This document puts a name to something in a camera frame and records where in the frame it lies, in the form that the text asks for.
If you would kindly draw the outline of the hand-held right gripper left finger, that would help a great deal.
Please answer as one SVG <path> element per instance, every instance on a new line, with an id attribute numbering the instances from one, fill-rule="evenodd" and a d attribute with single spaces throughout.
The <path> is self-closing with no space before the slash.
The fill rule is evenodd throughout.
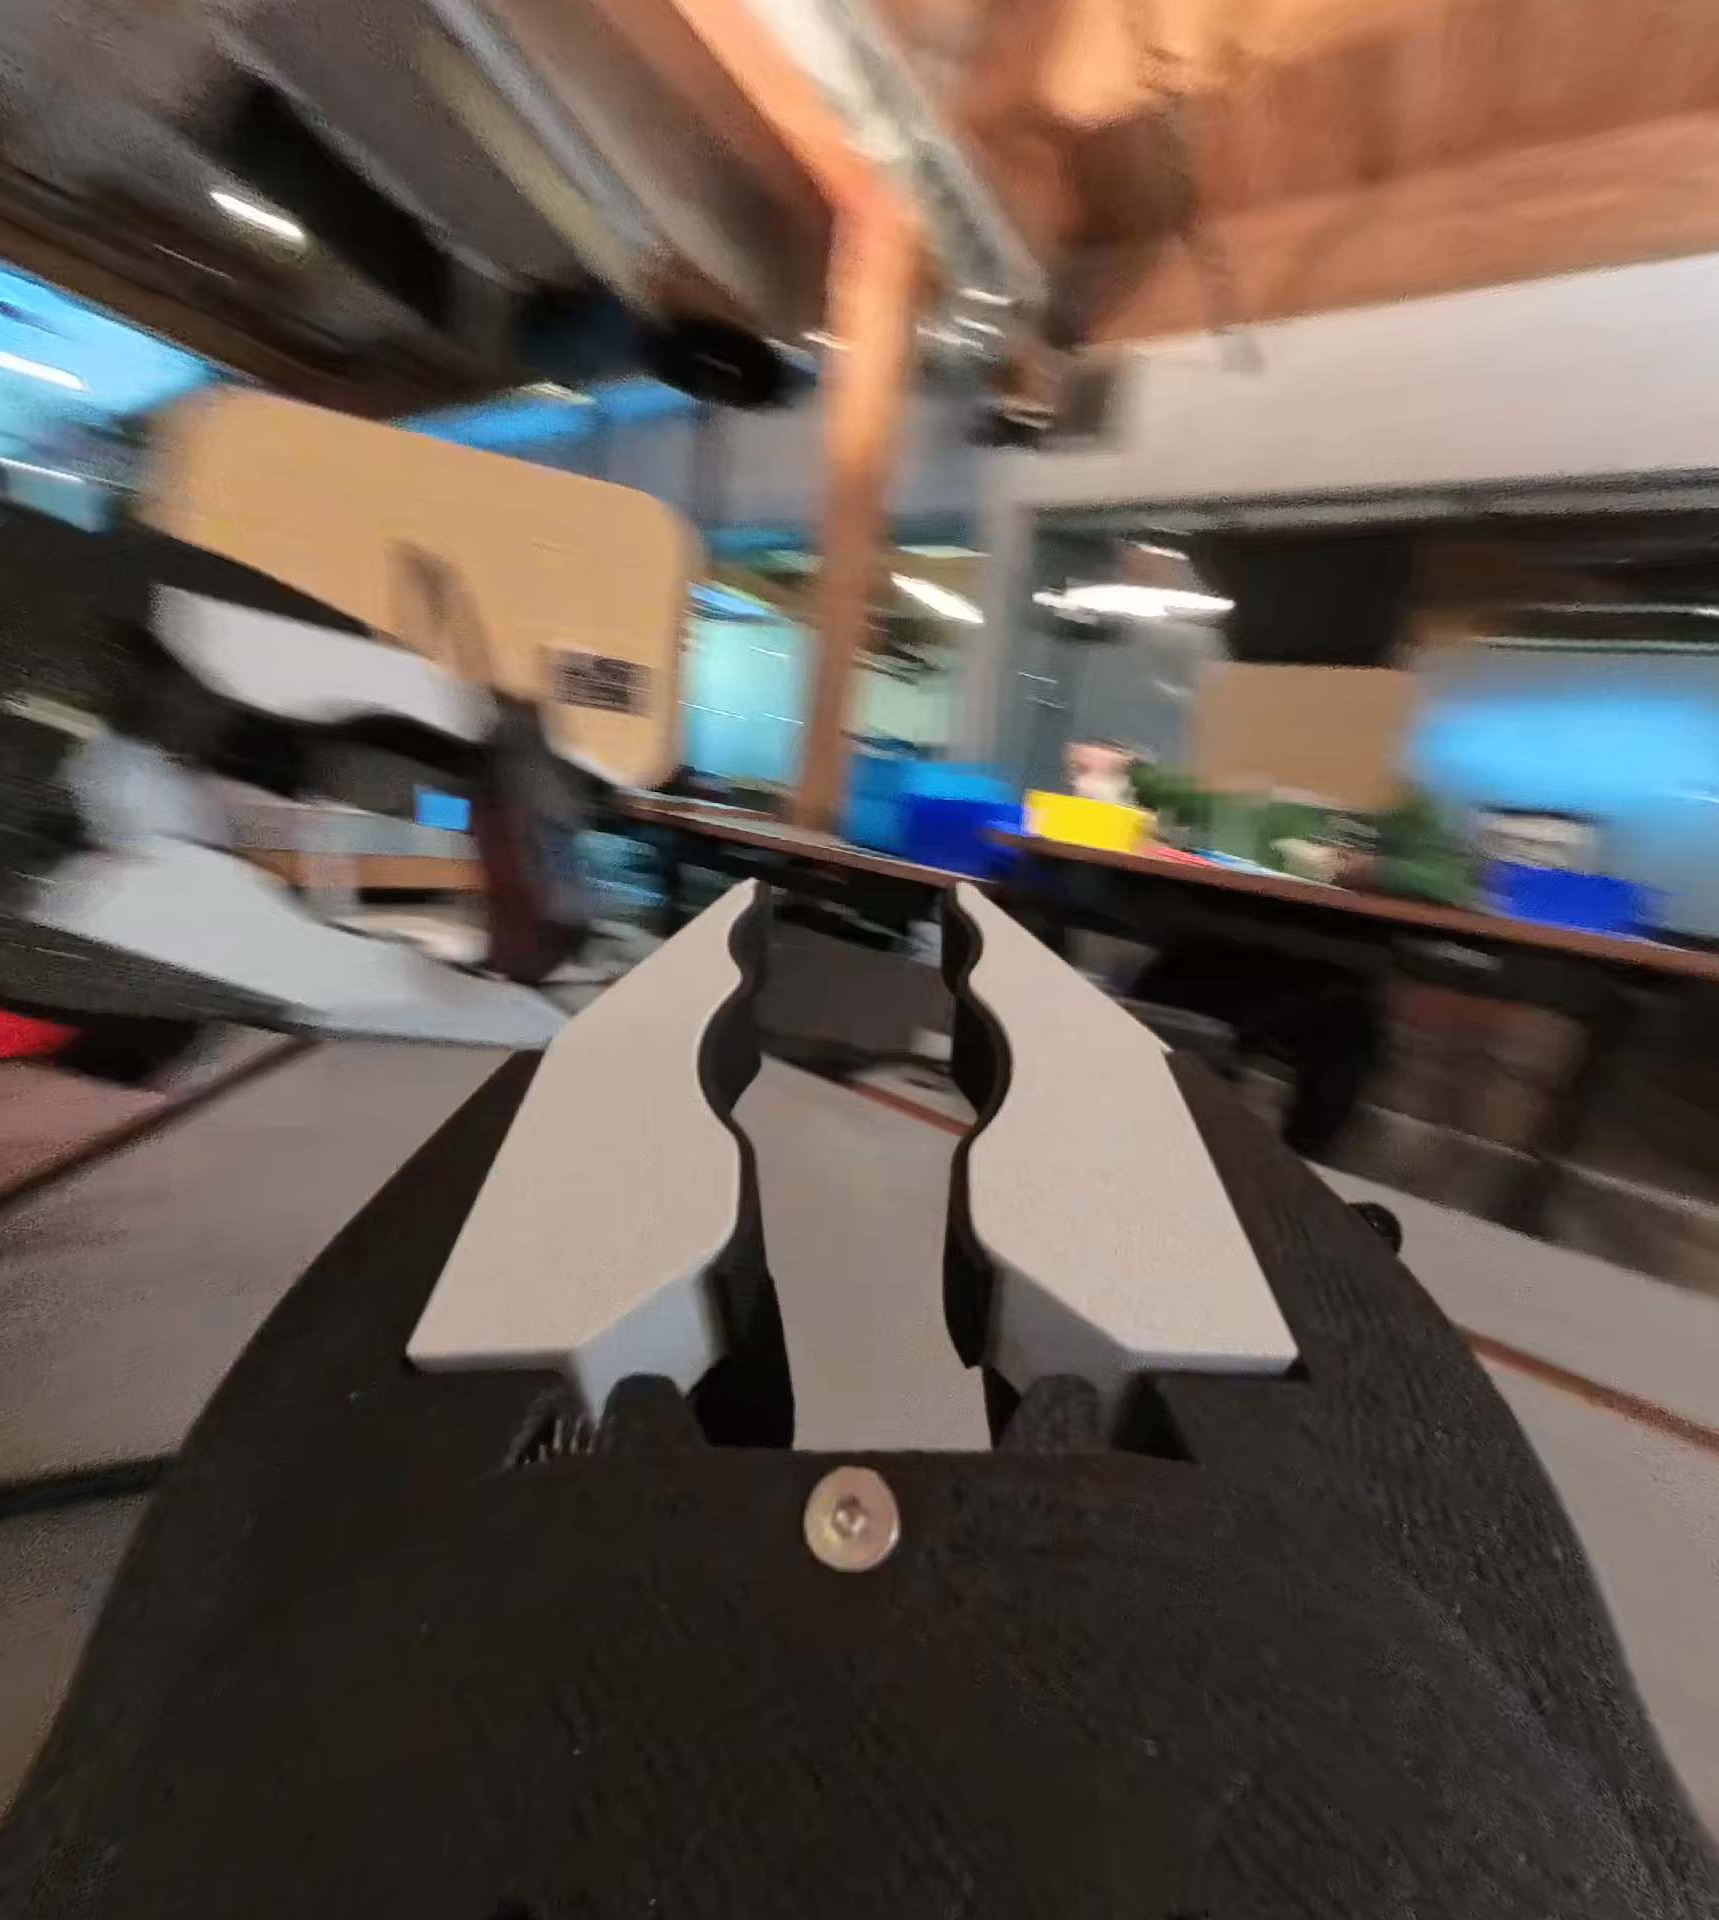
<path id="1" fill-rule="evenodd" d="M 689 1391 L 727 1355 L 707 1275 L 739 1222 L 741 1150 L 701 1061 L 759 909 L 739 882 L 545 1049 L 408 1338 L 418 1373 L 609 1397 Z"/>

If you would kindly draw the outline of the glass partition window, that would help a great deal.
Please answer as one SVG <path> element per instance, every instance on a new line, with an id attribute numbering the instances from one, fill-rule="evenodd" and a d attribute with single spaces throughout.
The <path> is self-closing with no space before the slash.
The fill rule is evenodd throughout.
<path id="1" fill-rule="evenodd" d="M 1029 785 L 1121 751 L 1213 791 L 1427 797 L 1491 860 L 1649 890 L 1719 948 L 1719 476 L 1395 484 L 1041 506 L 1021 519 L 1001 753 Z M 1383 668 L 1229 659 L 1223 534 L 1407 532 Z"/>

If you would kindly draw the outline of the wooden stand board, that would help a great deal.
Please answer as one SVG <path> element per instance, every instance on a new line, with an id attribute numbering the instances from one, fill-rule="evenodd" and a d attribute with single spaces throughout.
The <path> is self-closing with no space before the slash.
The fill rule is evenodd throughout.
<path id="1" fill-rule="evenodd" d="M 555 751 L 613 787 L 647 791 L 679 764 L 699 540 L 649 492 L 210 389 L 152 417 L 142 517 L 535 707 Z M 549 702 L 543 656 L 557 646 L 645 665 L 651 709 Z"/>

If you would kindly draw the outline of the small yellow bin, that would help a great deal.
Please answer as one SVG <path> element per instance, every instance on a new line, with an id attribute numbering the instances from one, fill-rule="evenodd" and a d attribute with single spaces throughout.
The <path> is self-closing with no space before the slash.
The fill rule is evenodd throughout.
<path id="1" fill-rule="evenodd" d="M 1131 802 L 1031 789 L 1021 801 L 1021 825 L 1043 845 L 1135 854 L 1153 834 L 1157 816 Z"/>

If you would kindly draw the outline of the small blue bin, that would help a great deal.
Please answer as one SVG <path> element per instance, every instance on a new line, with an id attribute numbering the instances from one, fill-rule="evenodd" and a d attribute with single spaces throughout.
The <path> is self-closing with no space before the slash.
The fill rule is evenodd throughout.
<path id="1" fill-rule="evenodd" d="M 1653 926 L 1653 896 L 1621 877 L 1491 860 L 1483 888 L 1491 912 L 1519 923 L 1633 941 Z"/>

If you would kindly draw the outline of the wooden post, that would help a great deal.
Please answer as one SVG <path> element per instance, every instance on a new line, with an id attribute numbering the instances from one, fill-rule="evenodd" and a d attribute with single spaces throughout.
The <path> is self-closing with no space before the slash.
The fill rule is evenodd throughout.
<path id="1" fill-rule="evenodd" d="M 831 829 L 845 791 L 845 718 L 869 637 L 871 587 L 887 544 L 893 473 L 923 285 L 919 225 L 891 190 L 837 205 L 823 327 L 823 513 L 813 679 L 791 821 Z"/>

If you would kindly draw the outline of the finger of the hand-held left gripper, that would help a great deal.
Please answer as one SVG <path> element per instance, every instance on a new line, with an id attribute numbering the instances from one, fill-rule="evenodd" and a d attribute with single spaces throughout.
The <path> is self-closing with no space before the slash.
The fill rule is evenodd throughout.
<path id="1" fill-rule="evenodd" d="M 248 860 L 186 840 L 68 859 L 28 912 L 40 929 L 266 1001 L 274 1027 L 302 1036 L 543 1051 L 569 1025 L 533 990 L 326 925 Z"/>
<path id="2" fill-rule="evenodd" d="M 152 591 L 152 634 L 214 694 L 286 723 L 402 723 L 464 744 L 494 728 L 484 687 L 388 641 L 172 587 Z"/>

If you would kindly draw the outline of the black wall panel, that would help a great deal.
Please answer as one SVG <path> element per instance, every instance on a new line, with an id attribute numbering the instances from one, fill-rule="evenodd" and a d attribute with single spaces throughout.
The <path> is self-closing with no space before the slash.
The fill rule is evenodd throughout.
<path id="1" fill-rule="evenodd" d="M 1231 603 L 1229 659 L 1255 666 L 1389 666 L 1415 570 L 1407 532 L 1223 534 L 1197 567 Z"/>

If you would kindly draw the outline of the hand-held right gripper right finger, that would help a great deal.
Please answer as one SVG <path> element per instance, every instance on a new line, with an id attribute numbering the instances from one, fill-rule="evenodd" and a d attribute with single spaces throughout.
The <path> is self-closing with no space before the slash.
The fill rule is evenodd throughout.
<path id="1" fill-rule="evenodd" d="M 941 973 L 971 1117 L 943 1272 L 961 1364 L 1007 1389 L 1285 1378 L 1297 1343 L 1163 1043 L 969 881 Z"/>

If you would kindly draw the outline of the black label sticker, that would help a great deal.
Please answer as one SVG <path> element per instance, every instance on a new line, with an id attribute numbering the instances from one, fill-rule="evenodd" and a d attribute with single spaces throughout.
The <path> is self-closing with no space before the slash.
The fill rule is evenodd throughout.
<path id="1" fill-rule="evenodd" d="M 559 644 L 545 652 L 547 699 L 559 709 L 639 716 L 651 709 L 651 670 L 631 659 Z"/>

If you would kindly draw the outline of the long brown-edged table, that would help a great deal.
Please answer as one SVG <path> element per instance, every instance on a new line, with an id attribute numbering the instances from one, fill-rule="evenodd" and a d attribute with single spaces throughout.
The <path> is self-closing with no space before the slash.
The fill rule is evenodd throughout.
<path id="1" fill-rule="evenodd" d="M 901 884 L 939 890 L 959 882 L 963 873 L 931 867 L 843 838 L 795 829 L 769 816 L 703 802 L 687 802 L 651 792 L 621 792 L 613 811 L 635 822 L 675 829 L 693 838 L 749 848 L 803 862 L 815 869 L 865 873 Z M 1649 974 L 1673 982 L 1719 984 L 1719 952 L 1675 946 L 1611 932 L 1579 931 L 1525 923 L 1469 909 L 1401 901 L 1269 873 L 1243 873 L 1215 867 L 1175 853 L 1117 853 L 1089 848 L 1013 829 L 989 829 L 987 840 L 1011 853 L 1019 862 L 1055 862 L 1121 877 L 1155 881 L 1197 898 L 1253 901 L 1279 909 L 1303 909 L 1329 919 L 1347 919 L 1381 931 L 1413 932 L 1425 941 L 1463 948 L 1513 948 L 1551 955 L 1597 969 Z"/>

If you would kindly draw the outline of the blue storage bin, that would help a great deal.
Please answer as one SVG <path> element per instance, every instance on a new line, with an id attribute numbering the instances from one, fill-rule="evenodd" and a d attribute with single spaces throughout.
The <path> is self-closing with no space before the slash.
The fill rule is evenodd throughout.
<path id="1" fill-rule="evenodd" d="M 971 881 L 1015 864 L 1005 837 L 1023 826 L 1017 789 L 985 766 L 853 746 L 839 837 L 883 854 Z"/>

